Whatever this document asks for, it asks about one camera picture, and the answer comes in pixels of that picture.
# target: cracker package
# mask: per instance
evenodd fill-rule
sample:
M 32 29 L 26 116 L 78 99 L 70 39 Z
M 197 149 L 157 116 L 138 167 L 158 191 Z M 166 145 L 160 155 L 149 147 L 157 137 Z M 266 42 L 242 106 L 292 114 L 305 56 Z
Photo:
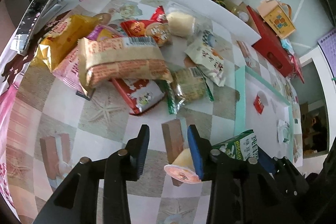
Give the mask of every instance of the cracker package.
M 172 76 L 173 82 L 167 88 L 170 114 L 176 114 L 181 106 L 206 96 L 209 96 L 209 99 L 213 101 L 205 78 L 197 67 L 178 70 Z
M 162 53 L 152 37 L 117 37 L 78 41 L 79 79 L 94 87 L 110 78 L 160 79 L 172 82 Z
M 74 49 L 78 39 L 90 34 L 99 21 L 96 17 L 73 15 L 58 23 L 38 45 L 35 61 L 42 61 L 52 72 Z
M 168 21 L 162 6 L 157 7 L 149 20 L 124 21 L 120 26 L 129 37 L 153 37 L 159 47 L 169 39 Z
M 198 68 L 209 77 L 216 85 L 224 86 L 224 59 L 211 47 L 213 34 L 205 30 L 201 32 L 195 41 L 190 44 L 185 53 L 198 65 Z
M 159 103 L 165 94 L 153 80 L 111 79 L 115 88 L 131 108 L 129 114 L 141 115 Z
M 122 34 L 113 28 L 98 24 L 87 36 L 96 41 L 104 39 L 122 37 Z M 63 81 L 67 86 L 79 91 L 83 91 L 78 78 L 78 47 L 76 46 L 63 61 L 52 71 L 52 74 Z

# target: green snack package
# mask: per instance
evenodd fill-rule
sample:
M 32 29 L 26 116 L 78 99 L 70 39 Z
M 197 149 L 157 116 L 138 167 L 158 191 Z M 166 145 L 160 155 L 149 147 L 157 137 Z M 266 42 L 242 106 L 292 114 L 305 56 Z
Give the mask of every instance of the green snack package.
M 233 159 L 247 160 L 249 157 L 258 159 L 257 136 L 253 129 L 215 144 L 212 148 L 219 149 Z
M 169 114 L 176 114 L 183 105 L 206 96 L 210 101 L 214 100 L 199 68 L 184 68 L 172 72 L 172 76 L 173 82 L 166 85 Z

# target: red box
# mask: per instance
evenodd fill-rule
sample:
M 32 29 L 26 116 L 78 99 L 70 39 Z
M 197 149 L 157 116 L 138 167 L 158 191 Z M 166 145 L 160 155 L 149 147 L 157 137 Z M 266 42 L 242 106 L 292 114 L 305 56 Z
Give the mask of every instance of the red box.
M 288 53 L 281 46 L 279 37 L 256 11 L 250 6 L 247 6 L 247 9 L 261 36 L 261 39 L 253 44 L 252 47 L 265 57 L 284 77 L 288 76 L 293 70 L 293 65 Z

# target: checkered tablecloth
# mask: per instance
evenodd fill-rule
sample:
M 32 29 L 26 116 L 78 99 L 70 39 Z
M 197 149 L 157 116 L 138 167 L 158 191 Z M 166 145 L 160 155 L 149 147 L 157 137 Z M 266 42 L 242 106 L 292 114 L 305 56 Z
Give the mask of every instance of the checkered tablecloth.
M 82 0 L 71 13 L 89 16 L 110 13 L 109 24 L 117 24 L 125 18 L 148 19 L 156 7 L 168 2 Z M 292 102 L 293 117 L 300 125 L 296 93 L 290 82 L 252 47 L 237 42 L 215 22 L 213 32 L 216 39 L 225 45 L 222 56 L 225 59 L 226 84 L 218 87 L 208 81 L 214 102 L 204 98 L 186 105 L 177 115 L 168 114 L 164 100 L 140 117 L 131 116 L 126 103 L 109 82 L 100 86 L 91 101 L 87 101 L 55 79 L 47 67 L 30 66 L 16 95 L 6 147 L 8 182 L 22 223 L 30 223 L 36 217 L 80 157 L 106 158 L 136 137 L 142 124 L 147 124 L 151 136 L 143 175 L 137 182 L 127 182 L 132 224 L 174 221 L 204 224 L 211 183 L 173 186 L 163 169 L 167 164 L 167 153 L 161 124 L 175 118 L 182 122 L 184 117 L 192 116 L 200 135 L 212 144 L 231 138 L 236 110 L 235 70 L 248 65 Z M 185 67 L 185 49 L 186 41 L 177 37 L 171 45 L 161 48 L 169 68 Z M 302 150 L 301 135 L 297 142 L 297 148 Z M 98 223 L 101 223 L 101 216 L 102 188 L 99 188 Z

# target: biscuit box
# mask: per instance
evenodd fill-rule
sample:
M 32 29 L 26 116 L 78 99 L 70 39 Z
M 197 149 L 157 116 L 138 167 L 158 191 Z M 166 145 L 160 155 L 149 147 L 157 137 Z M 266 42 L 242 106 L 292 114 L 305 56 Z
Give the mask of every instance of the biscuit box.
M 233 159 L 247 160 L 249 157 L 258 159 L 257 136 L 253 129 L 215 144 L 212 148 L 219 149 Z
M 283 5 L 288 6 L 289 15 L 283 10 Z M 277 0 L 263 0 L 257 10 L 280 39 L 288 37 L 296 30 L 291 21 L 292 9 L 288 4 L 280 3 Z

